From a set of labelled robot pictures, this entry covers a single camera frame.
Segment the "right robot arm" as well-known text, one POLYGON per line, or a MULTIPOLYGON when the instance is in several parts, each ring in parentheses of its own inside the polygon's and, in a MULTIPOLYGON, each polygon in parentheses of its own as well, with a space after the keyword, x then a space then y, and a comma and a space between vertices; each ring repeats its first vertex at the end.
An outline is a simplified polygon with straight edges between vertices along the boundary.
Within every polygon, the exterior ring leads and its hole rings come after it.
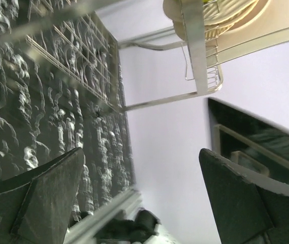
POLYGON ((120 211, 91 236, 83 237, 81 243, 145 243, 153 236, 158 236, 160 219, 151 211, 141 207, 133 219, 126 219, 120 211))

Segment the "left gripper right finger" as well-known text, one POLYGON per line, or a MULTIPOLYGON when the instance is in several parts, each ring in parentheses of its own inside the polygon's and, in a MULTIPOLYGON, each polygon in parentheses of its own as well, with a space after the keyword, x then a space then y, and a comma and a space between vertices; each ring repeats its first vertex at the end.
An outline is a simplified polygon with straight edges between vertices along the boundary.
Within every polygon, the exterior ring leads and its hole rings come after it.
POLYGON ((289 185, 209 149, 199 162, 222 243, 289 243, 289 185))

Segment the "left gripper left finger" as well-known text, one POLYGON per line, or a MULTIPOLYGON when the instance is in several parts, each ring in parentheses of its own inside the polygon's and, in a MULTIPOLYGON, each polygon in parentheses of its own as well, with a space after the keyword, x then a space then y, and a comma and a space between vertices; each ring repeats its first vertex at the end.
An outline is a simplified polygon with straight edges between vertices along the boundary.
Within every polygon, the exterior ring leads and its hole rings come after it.
POLYGON ((0 243, 63 243, 83 164, 74 148, 0 182, 0 243))

